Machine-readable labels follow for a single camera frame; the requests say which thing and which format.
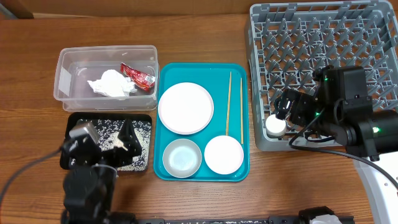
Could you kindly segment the cream white cup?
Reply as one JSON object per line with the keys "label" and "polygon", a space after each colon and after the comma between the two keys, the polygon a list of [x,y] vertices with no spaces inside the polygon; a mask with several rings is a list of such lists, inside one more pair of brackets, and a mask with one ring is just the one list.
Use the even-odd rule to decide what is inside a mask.
{"label": "cream white cup", "polygon": [[272,114],[267,117],[265,122],[266,134],[270,138],[281,138],[287,130],[287,123],[284,119],[278,119]]}

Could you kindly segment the white rice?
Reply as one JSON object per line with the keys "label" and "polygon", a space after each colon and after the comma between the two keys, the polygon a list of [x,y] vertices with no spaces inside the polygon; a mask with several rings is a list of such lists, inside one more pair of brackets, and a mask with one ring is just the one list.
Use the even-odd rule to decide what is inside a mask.
{"label": "white rice", "polygon": [[[121,146],[118,138],[119,132],[124,124],[124,120],[110,119],[79,119],[76,124],[91,121],[99,134],[99,147],[102,151],[112,150],[116,146]],[[132,121],[137,139],[141,145],[142,153],[140,156],[133,157],[128,165],[118,167],[118,170],[139,172],[145,171],[148,166],[150,134],[152,125],[150,121]]]}

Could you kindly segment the white napkin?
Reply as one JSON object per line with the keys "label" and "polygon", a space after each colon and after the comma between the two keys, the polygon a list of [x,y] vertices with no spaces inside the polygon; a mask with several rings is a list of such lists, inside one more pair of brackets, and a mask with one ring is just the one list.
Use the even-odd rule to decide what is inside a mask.
{"label": "white napkin", "polygon": [[125,77],[116,70],[107,70],[100,79],[87,82],[95,93],[107,97],[124,97],[137,92],[136,85],[131,78]]}

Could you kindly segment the red snack wrapper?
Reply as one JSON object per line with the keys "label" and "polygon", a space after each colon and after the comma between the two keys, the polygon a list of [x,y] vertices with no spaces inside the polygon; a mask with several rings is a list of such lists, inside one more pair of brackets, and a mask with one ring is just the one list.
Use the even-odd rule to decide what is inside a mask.
{"label": "red snack wrapper", "polygon": [[129,77],[140,89],[149,91],[155,85],[155,77],[121,63],[121,72]]}

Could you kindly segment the grey bowl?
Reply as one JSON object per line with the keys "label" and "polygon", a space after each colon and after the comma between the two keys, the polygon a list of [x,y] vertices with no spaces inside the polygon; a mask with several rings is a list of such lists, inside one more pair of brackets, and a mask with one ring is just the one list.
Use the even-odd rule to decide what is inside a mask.
{"label": "grey bowl", "polygon": [[162,162],[165,170],[178,179],[193,176],[200,168],[202,153],[196,143],[189,139],[176,139],[164,150]]}

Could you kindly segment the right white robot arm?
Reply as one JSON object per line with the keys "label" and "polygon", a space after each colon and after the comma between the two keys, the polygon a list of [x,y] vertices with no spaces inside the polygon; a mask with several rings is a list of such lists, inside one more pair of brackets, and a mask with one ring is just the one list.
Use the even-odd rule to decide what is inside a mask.
{"label": "right white robot arm", "polygon": [[286,89],[274,116],[302,127],[292,149],[350,158],[366,190],[375,223],[397,223],[397,112],[373,110],[363,67],[313,72],[313,95]]}

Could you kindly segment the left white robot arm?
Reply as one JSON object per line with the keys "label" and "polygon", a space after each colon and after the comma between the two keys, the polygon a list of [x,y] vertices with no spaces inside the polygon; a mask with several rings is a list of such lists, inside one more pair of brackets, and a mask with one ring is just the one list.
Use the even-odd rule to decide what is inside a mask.
{"label": "left white robot arm", "polygon": [[121,127],[120,146],[102,151],[99,139],[89,121],[72,128],[60,146],[62,159],[75,161],[63,181],[65,211],[61,222],[135,224],[135,214],[111,211],[117,168],[131,164],[133,157],[142,154],[132,121],[125,120]]}

